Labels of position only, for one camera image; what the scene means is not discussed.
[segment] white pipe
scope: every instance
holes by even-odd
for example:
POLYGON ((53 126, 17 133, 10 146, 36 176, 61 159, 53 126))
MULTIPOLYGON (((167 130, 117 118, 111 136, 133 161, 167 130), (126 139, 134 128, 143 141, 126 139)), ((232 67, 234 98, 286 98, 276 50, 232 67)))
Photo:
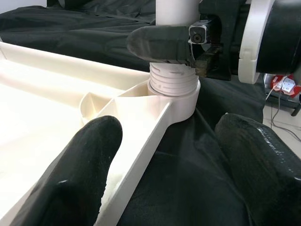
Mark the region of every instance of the white pipe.
MULTIPOLYGON (((156 0, 156 25, 193 24, 199 20, 199 2, 200 0, 156 0)), ((150 86, 158 93, 179 97, 196 90, 198 76, 195 75, 195 69, 174 64, 150 65, 150 86)))

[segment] red device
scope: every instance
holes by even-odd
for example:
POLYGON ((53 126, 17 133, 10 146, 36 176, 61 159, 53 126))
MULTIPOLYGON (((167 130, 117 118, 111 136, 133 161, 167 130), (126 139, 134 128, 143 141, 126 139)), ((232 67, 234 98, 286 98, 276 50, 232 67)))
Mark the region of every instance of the red device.
POLYGON ((301 86, 297 86, 293 80, 293 75, 284 79, 284 75, 275 75, 271 81, 271 89, 283 91, 284 94, 294 98, 301 92, 301 86))

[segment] white wall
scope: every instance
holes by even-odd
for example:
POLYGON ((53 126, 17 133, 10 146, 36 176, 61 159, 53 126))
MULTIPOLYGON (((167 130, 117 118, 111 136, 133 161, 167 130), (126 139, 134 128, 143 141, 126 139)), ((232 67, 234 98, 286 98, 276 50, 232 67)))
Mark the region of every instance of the white wall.
POLYGON ((47 0, 0 0, 0 13, 24 6, 46 6, 47 0))

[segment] cable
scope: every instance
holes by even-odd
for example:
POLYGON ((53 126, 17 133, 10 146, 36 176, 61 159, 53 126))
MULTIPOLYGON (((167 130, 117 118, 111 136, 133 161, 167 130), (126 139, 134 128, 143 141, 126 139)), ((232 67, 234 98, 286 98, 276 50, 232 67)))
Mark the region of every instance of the cable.
POLYGON ((271 95, 271 93, 273 92, 274 88, 275 88, 275 87, 273 87, 273 89, 271 89, 271 91, 270 91, 269 94, 267 95, 267 98, 265 98, 265 101, 268 100, 268 98, 269 98, 269 96, 271 95))
POLYGON ((275 126, 275 127, 279 128, 279 129, 282 129, 282 130, 284 130, 284 131, 290 133, 296 140, 298 140, 299 142, 301 142, 301 139, 300 139, 294 132, 292 132, 292 131, 289 130, 289 129, 286 129, 286 128, 277 126, 277 125, 275 125, 275 123, 274 123, 274 118, 277 116, 277 114, 279 113, 279 110, 280 110, 280 96, 281 96, 281 92, 279 92, 279 97, 278 97, 278 109, 277 109, 276 114, 275 114, 274 117, 272 118, 272 124, 273 124, 273 126, 275 126))

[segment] white plastic tray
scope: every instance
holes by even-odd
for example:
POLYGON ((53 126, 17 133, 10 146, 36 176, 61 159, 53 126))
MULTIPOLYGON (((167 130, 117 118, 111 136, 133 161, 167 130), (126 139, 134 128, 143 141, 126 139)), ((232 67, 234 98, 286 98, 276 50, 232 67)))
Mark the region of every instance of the white plastic tray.
POLYGON ((165 130, 193 114, 200 89, 164 97, 148 80, 148 73, 0 42, 0 225, 9 225, 77 130, 103 115, 119 119, 123 140, 96 225, 116 225, 165 130))

